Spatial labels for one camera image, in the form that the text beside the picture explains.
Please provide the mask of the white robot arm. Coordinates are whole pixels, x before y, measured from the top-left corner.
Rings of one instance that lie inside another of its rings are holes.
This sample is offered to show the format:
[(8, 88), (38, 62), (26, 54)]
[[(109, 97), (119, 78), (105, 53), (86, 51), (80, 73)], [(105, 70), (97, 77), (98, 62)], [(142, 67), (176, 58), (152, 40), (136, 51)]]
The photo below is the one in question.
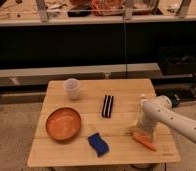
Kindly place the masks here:
[(196, 120), (173, 112), (172, 100), (168, 96), (144, 99), (141, 109), (142, 115), (136, 124), (140, 131), (153, 134), (157, 123), (161, 122), (196, 144)]

